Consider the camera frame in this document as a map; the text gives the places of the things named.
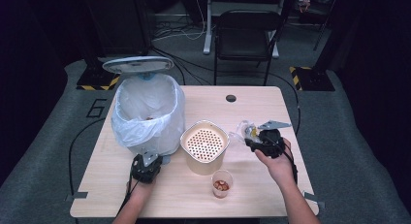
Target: trash can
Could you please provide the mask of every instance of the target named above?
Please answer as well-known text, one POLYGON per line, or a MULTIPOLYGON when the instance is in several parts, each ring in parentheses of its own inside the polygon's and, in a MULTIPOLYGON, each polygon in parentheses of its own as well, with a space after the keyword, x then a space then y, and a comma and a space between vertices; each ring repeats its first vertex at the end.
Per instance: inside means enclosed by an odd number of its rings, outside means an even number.
POLYGON ((174 153, 185 130, 185 97, 178 83, 160 74, 173 62, 166 57, 139 56, 108 61, 103 68, 132 74, 119 85, 111 115, 116 141, 135 154, 174 153))

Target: plastic bag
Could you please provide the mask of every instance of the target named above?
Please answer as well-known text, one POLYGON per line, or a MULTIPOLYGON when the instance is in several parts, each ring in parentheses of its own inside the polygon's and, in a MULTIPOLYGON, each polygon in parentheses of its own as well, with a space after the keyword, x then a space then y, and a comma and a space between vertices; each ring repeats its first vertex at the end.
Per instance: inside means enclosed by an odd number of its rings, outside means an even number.
POLYGON ((236 132, 229 133, 230 138, 236 139, 239 143, 245 144, 244 139, 251 139, 258 142, 257 128, 255 124, 249 120, 242 120, 237 126, 236 132))
POLYGON ((185 130, 185 97, 170 76, 129 78, 116 91, 111 128, 117 142, 134 153, 174 153, 185 130))

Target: table hole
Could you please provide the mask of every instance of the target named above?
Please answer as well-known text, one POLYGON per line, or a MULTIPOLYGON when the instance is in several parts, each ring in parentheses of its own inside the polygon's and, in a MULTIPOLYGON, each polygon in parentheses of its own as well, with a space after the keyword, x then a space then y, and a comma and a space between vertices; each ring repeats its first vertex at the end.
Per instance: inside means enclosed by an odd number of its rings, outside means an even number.
POLYGON ((236 97, 235 95, 228 95, 228 96, 226 96, 226 100, 227 100, 228 102, 230 102, 230 103, 235 102, 236 99, 237 99, 237 97, 236 97))

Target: colander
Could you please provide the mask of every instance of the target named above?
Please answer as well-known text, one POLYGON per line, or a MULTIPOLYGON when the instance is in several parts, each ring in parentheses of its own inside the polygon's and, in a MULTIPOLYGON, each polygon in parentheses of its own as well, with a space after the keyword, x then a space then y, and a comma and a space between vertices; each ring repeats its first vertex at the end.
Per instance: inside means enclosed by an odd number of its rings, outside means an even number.
POLYGON ((180 143, 186 152, 190 170, 205 176, 220 169, 230 140, 227 133, 217 125, 201 120, 182 134, 180 143))

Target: wooden table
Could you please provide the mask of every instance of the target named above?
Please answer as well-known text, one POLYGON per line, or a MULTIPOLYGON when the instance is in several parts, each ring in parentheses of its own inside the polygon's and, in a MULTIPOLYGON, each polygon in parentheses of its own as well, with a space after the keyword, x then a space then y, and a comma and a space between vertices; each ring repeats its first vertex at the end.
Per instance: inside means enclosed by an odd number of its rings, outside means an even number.
MULTIPOLYGON (((227 133, 235 132, 242 120, 256 125, 268 120, 291 123, 281 91, 273 86, 181 86, 186 97, 186 128, 206 119, 227 133), (233 103, 227 95, 235 95, 233 103)), ((74 217, 115 217, 124 199, 126 182, 134 154, 117 144, 108 114, 79 192, 85 199, 75 199, 70 213, 74 217)), ((299 170, 299 189, 313 193, 292 127, 280 129, 292 144, 299 170)), ((269 172, 248 146, 232 140, 221 169, 234 177, 234 185, 225 199, 217 199, 211 191, 211 176, 198 176, 185 162, 180 147, 172 161, 162 166, 150 201, 141 217, 211 218, 286 216, 280 190, 269 172)), ((318 206, 308 202, 314 213, 318 206)))

